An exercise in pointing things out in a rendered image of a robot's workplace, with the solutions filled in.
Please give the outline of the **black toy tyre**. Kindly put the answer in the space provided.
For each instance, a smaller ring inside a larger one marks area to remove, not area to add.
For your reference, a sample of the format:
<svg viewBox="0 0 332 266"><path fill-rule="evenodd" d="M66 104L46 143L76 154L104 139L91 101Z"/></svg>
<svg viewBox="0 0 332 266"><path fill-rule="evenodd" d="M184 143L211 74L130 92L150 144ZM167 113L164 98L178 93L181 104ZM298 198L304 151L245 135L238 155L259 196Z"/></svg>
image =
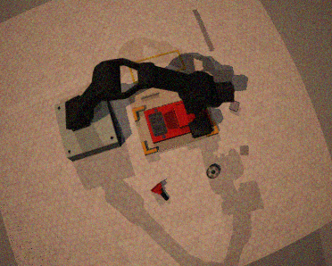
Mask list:
<svg viewBox="0 0 332 266"><path fill-rule="evenodd" d="M214 173L212 174L211 171L214 171ZM210 179L215 179L219 176L220 174L220 170L215 167L215 166L211 166L208 170L207 170L207 177Z"/></svg>

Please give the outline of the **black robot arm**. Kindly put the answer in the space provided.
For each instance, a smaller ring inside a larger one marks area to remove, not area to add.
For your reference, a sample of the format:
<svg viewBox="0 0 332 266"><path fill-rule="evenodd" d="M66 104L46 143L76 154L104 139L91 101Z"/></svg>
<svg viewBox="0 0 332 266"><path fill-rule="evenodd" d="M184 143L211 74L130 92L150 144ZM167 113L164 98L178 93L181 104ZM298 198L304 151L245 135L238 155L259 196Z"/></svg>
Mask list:
<svg viewBox="0 0 332 266"><path fill-rule="evenodd" d="M121 92L120 66L137 71L138 83ZM181 99L194 107L218 108L221 104L234 102L235 90L231 82L215 83L207 72L184 73L155 66L152 62L132 62L129 59L111 59L100 62L94 68L92 82L87 90L65 102L66 129L73 131L90 126L94 108L101 101L127 99L140 89L158 88L180 93ZM89 125L88 125L89 124Z"/></svg>

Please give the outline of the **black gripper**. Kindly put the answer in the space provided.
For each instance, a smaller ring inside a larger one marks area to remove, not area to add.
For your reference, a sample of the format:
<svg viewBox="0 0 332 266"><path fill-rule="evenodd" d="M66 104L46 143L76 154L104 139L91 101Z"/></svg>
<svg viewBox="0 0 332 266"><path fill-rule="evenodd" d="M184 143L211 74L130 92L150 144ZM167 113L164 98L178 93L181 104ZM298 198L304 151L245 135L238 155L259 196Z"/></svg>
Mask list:
<svg viewBox="0 0 332 266"><path fill-rule="evenodd" d="M195 115L196 120L189 122L188 126L190 128L191 134L193 138L202 137L205 135L209 135L212 133L212 125L210 120L203 117L202 108L207 106L208 104L204 104L203 106L194 107L190 105L187 100L182 99L184 106L186 108L187 114L192 113Z"/></svg>

